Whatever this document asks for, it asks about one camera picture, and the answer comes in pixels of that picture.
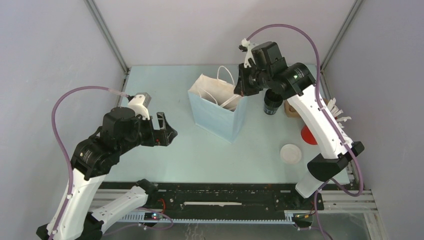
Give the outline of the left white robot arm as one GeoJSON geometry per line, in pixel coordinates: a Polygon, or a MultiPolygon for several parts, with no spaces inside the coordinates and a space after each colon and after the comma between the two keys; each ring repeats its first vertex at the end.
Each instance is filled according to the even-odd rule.
{"type": "Polygon", "coordinates": [[[139,147],[166,147],[177,136],[163,112],[157,114],[159,129],[128,107],[115,107],[103,117],[102,125],[75,148],[70,159],[71,179],[53,219],[40,226],[42,240],[99,240],[105,231],[130,211],[158,202],[158,189],[147,179],[138,180],[123,196],[90,210],[100,185],[120,157],[139,147]]]}

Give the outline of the light blue paper bag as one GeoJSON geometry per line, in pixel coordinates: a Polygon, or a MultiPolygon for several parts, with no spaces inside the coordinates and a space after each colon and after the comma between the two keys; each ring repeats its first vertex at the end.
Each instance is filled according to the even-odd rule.
{"type": "Polygon", "coordinates": [[[232,73],[221,65],[216,77],[202,73],[187,91],[195,124],[229,143],[236,140],[244,125],[248,103],[247,97],[241,96],[236,106],[220,107],[234,95],[235,86],[232,73]]]}

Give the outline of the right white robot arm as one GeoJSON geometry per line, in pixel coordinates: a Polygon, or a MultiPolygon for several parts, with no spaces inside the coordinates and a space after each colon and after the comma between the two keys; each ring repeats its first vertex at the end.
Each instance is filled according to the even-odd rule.
{"type": "Polygon", "coordinates": [[[360,141],[353,141],[332,116],[309,68],[300,62],[287,65],[276,42],[262,44],[242,40],[239,49],[246,53],[244,63],[238,66],[238,80],[233,90],[242,97],[262,90],[287,101],[300,115],[313,137],[320,153],[307,164],[307,172],[295,185],[291,204],[304,209],[311,195],[326,181],[333,178],[364,149],[360,141]]]}

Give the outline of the white paper straw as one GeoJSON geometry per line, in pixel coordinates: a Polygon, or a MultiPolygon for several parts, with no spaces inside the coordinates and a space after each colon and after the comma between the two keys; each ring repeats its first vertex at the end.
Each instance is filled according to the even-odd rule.
{"type": "Polygon", "coordinates": [[[242,97],[240,95],[234,94],[229,99],[221,103],[219,106],[226,109],[231,109],[236,106],[242,97]]]}

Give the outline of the red cup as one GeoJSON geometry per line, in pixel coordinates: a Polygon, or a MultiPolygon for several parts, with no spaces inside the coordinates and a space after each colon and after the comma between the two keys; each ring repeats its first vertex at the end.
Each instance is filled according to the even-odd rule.
{"type": "Polygon", "coordinates": [[[301,138],[310,145],[317,145],[317,141],[314,138],[313,134],[309,130],[308,126],[305,125],[300,131],[301,138]]]}

